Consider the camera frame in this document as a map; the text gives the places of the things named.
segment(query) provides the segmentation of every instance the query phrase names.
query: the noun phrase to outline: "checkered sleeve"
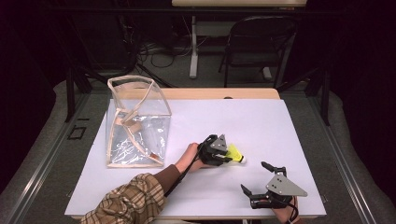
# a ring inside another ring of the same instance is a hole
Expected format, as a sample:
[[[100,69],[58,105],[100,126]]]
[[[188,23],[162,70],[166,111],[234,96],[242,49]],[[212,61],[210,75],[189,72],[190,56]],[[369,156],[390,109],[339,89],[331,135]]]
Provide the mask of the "checkered sleeve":
[[[165,206],[163,188],[151,174],[111,190],[80,223],[150,223]]]

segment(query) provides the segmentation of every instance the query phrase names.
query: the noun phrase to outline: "black chair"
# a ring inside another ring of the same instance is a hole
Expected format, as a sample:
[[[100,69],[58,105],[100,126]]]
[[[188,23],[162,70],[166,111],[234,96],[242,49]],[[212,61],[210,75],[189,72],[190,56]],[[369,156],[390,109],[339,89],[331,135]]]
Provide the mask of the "black chair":
[[[229,34],[219,72],[225,63],[224,87],[231,67],[276,67],[276,87],[280,65],[288,41],[297,31],[292,17],[253,16],[238,21]]]

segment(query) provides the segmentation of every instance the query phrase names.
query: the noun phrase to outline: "table surface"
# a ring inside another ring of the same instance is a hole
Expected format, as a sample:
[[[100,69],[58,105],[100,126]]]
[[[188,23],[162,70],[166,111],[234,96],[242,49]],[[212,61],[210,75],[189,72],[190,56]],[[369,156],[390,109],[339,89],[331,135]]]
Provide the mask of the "table surface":
[[[244,154],[247,163],[234,162],[188,174],[168,197],[158,219],[274,217],[270,209],[251,209],[240,188],[243,184],[254,194],[266,192],[265,184],[274,174],[262,168],[261,161],[286,166],[288,178],[308,192],[308,197],[299,199],[302,217],[326,215],[289,112],[276,90],[163,89],[163,93],[173,112],[165,167],[178,160],[188,143],[222,133],[227,144],[235,144]],[[233,99],[221,100],[224,97]],[[107,168],[105,126],[106,116],[65,211],[67,216],[82,217],[107,192],[133,176],[162,169]]]
[[[174,7],[304,7],[306,0],[172,0]]]

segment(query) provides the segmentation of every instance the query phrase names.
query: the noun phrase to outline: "human arm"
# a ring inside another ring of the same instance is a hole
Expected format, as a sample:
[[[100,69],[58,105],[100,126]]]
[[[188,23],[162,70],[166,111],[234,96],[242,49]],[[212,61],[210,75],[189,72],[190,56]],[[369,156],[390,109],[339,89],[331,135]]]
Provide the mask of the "human arm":
[[[184,172],[197,152],[198,144],[189,144],[181,158],[158,174],[135,176],[128,184],[111,190],[96,209],[87,213],[81,223],[145,223],[164,209],[164,194]],[[196,161],[190,172],[203,166]]]

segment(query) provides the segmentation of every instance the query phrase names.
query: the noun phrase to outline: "transparent bag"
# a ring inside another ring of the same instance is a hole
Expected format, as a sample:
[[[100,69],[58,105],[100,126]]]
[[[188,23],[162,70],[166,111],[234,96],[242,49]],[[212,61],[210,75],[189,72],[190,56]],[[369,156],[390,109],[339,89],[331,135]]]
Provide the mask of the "transparent bag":
[[[171,109],[146,77],[110,78],[114,106],[107,110],[107,166],[163,166]]]

